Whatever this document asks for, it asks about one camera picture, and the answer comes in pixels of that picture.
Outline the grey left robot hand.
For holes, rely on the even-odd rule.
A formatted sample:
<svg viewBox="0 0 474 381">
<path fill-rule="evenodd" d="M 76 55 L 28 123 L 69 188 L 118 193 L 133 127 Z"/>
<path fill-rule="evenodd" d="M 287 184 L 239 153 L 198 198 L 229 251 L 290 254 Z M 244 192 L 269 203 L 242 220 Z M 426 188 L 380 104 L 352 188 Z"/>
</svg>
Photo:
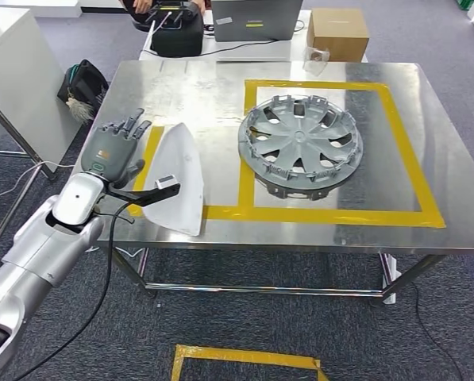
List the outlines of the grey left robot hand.
<svg viewBox="0 0 474 381">
<path fill-rule="evenodd" d="M 138 119 L 144 109 L 137 108 L 125 120 L 99 125 L 88 138 L 81 157 L 82 171 L 91 173 L 122 189 L 144 168 L 146 161 L 133 158 L 139 141 L 152 122 Z"/>
</svg>

